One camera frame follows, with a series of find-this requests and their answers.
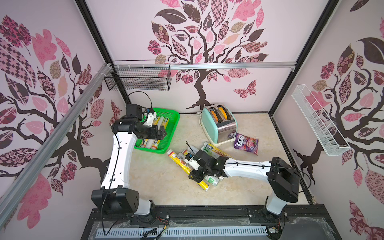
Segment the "short yellow wrap roll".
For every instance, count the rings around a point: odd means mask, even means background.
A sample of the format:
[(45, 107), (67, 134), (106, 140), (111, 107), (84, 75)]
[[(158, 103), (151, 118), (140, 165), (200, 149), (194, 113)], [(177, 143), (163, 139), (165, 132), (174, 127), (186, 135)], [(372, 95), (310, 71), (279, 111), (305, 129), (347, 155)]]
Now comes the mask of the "short yellow wrap roll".
[[(153, 125), (157, 125), (159, 122), (159, 116), (156, 116), (153, 121)], [(144, 139), (143, 147), (146, 149), (150, 149), (152, 144), (154, 143), (154, 140)]]

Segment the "green-label wrap roll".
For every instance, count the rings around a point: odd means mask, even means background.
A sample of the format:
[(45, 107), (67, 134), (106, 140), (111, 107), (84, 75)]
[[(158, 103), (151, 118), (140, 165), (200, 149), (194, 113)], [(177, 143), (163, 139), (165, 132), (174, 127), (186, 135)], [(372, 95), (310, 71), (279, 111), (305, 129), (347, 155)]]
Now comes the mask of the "green-label wrap roll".
[(220, 155), (218, 155), (215, 151), (213, 146), (211, 146), (209, 143), (205, 142), (203, 146), (201, 147), (201, 150), (205, 153), (207, 153), (209, 156), (213, 157), (214, 159), (217, 159)]

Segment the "clear white-label wrap roll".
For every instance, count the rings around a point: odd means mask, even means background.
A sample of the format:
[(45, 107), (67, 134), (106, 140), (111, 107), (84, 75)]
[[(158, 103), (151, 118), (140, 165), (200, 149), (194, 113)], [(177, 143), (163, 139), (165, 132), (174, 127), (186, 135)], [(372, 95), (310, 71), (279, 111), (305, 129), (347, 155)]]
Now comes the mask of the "clear white-label wrap roll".
[[(189, 167), (191, 170), (197, 171), (199, 168), (199, 164), (193, 159), (193, 155), (189, 152), (184, 155), (183, 153), (178, 153), (177, 157), (180, 159), (181, 163)], [(211, 184), (216, 187), (220, 182), (220, 179), (217, 177), (212, 177), (204, 174), (204, 182)]]

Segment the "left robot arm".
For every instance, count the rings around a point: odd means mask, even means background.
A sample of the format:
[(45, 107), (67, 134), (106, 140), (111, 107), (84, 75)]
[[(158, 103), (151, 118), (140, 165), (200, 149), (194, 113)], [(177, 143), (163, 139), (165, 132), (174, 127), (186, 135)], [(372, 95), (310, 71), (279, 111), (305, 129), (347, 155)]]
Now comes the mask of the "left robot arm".
[(101, 188), (94, 190), (91, 199), (103, 215), (149, 215), (153, 202), (144, 200), (138, 191), (130, 189), (130, 166), (137, 140), (163, 140), (165, 127), (154, 124), (157, 113), (153, 108), (127, 105), (126, 115), (114, 121), (113, 150)]

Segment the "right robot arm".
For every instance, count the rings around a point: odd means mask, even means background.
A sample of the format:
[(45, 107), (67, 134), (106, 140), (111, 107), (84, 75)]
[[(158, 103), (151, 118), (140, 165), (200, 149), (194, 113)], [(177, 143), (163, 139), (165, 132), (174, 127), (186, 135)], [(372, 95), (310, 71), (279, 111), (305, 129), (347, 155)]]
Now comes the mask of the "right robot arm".
[(270, 161), (249, 162), (229, 157), (214, 158), (206, 152), (188, 153), (185, 162), (192, 167), (189, 178), (201, 182), (205, 177), (242, 177), (270, 184), (272, 193), (267, 197), (264, 212), (278, 216), (289, 203), (299, 200), (301, 175), (279, 157)]

